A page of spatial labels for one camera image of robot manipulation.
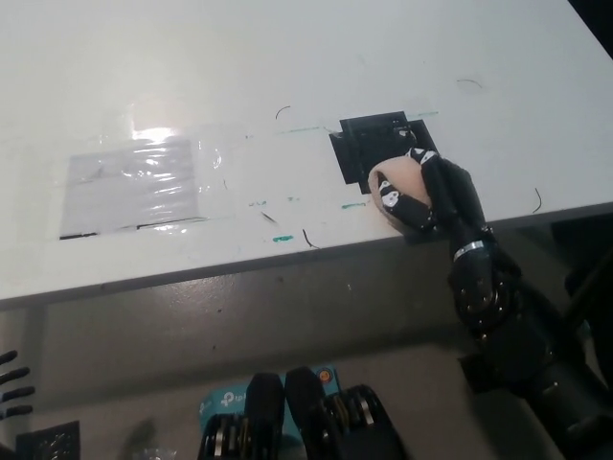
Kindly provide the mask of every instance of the table surface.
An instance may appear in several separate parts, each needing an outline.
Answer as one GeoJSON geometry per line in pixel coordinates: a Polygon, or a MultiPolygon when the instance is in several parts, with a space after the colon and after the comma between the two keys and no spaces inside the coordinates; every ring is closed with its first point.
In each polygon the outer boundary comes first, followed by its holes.
{"type": "Polygon", "coordinates": [[[345,118],[423,119],[490,222],[613,202],[613,63],[562,0],[13,2],[0,51],[4,302],[397,238],[343,181],[345,118]],[[76,156],[169,134],[206,219],[59,240],[76,156]]]}

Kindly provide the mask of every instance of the robotic hand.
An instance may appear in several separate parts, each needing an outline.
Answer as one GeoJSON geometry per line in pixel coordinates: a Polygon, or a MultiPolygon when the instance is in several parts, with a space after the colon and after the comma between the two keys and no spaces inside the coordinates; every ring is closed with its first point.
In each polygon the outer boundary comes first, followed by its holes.
{"type": "Polygon", "coordinates": [[[613,458],[611,394],[574,332],[498,245],[470,175],[434,151],[407,156],[420,164],[431,204],[375,172],[382,208],[414,230],[449,237],[456,312],[480,350],[462,362],[473,390],[503,386],[525,399],[566,458],[613,458]]]}
{"type": "MultiPolygon", "coordinates": [[[[12,350],[8,353],[4,353],[0,356],[0,365],[7,364],[13,361],[16,357],[17,352],[15,350],[12,350]]],[[[27,367],[14,369],[12,371],[7,372],[6,374],[0,375],[0,385],[4,385],[5,383],[9,383],[13,380],[22,379],[28,374],[30,374],[30,369],[27,367]]],[[[0,392],[0,403],[5,403],[7,401],[11,401],[17,398],[24,398],[26,396],[32,395],[33,393],[33,386],[25,386],[23,388],[17,388],[11,391],[7,391],[5,393],[0,392]]],[[[26,415],[31,412],[31,405],[14,405],[13,407],[9,407],[8,409],[0,409],[0,420],[5,420],[9,417],[14,417],[16,415],[26,415]]]]}

